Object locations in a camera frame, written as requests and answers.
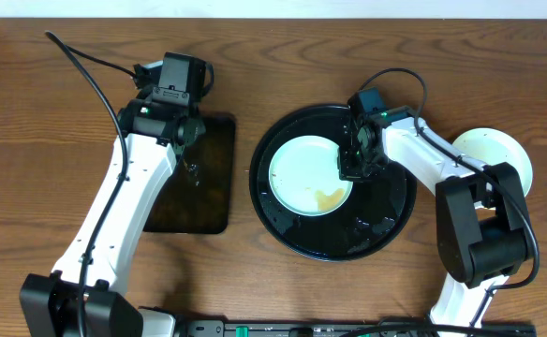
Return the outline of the light blue plate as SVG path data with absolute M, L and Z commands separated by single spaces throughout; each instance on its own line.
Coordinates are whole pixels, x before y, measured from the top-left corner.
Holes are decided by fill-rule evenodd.
M 353 183 L 340 178 L 339 146 L 321 136 L 300 136 L 273 155 L 267 177 L 277 201 L 291 212 L 322 216 L 340 208 Z
M 474 128 L 458 136 L 452 145 L 489 165 L 509 163 L 516 168 L 524 195 L 528 195 L 533 183 L 532 163 L 524 147 L 509 134 L 488 127 Z

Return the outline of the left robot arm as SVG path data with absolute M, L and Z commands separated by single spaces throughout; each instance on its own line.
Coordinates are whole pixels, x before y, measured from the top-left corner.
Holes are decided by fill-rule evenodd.
M 20 304 L 33 336 L 171 336 L 176 318 L 126 300 L 140 235 L 185 147 L 205 131 L 198 108 L 131 100 L 115 119 L 106 176 L 48 276 L 29 274 Z

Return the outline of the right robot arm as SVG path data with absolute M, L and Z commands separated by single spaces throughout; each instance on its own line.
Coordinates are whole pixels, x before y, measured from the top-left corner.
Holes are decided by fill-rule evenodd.
M 489 165 L 441 138 L 408 106 L 351 108 L 348 144 L 339 151 L 340 177 L 367 181 L 391 164 L 406 169 L 436 198 L 436 242 L 448 274 L 429 318 L 436 325 L 477 328 L 494 294 L 531 260 L 529 285 L 540 268 L 518 171 Z

